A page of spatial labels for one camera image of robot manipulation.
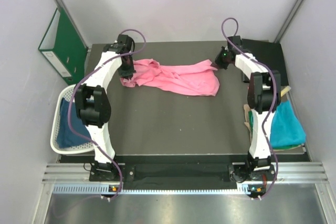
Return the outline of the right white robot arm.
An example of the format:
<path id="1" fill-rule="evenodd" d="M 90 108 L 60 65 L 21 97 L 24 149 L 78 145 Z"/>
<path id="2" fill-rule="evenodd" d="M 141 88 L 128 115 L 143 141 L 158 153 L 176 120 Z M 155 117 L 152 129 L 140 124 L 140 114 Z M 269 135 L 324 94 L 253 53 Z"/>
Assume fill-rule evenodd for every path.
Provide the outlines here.
<path id="1" fill-rule="evenodd" d="M 227 69 L 230 64 L 249 79 L 247 103 L 253 116 L 253 131 L 245 174 L 256 180 L 271 168 L 271 125 L 281 102 L 281 77 L 244 49 L 240 36 L 228 37 L 227 46 L 221 48 L 213 62 L 218 69 Z"/>

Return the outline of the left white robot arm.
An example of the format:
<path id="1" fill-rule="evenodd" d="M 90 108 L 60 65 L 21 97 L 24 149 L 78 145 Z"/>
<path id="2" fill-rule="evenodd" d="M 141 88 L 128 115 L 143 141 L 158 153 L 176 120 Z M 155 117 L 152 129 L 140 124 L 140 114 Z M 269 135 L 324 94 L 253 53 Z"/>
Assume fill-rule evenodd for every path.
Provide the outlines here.
<path id="1" fill-rule="evenodd" d="M 130 52 L 134 49 L 134 40 L 128 35 L 120 34 L 114 43 L 104 46 L 95 73 L 74 92 L 77 117 L 88 130 L 94 146 L 95 159 L 89 178 L 91 181 L 113 181 L 120 178 L 118 166 L 112 163 L 116 153 L 108 130 L 111 105 L 107 88 L 116 72 L 121 78 L 132 79 L 135 69 Z"/>

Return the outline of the pink towel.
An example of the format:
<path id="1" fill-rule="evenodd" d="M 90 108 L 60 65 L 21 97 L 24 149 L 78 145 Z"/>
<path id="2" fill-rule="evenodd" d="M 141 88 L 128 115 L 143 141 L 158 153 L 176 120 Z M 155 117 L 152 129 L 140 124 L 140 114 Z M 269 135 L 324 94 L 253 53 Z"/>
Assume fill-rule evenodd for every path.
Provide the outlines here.
<path id="1" fill-rule="evenodd" d="M 165 66 L 154 59 L 134 62 L 132 79 L 121 78 L 123 86 L 147 86 L 186 96 L 215 96 L 220 83 L 210 60 L 193 65 Z"/>

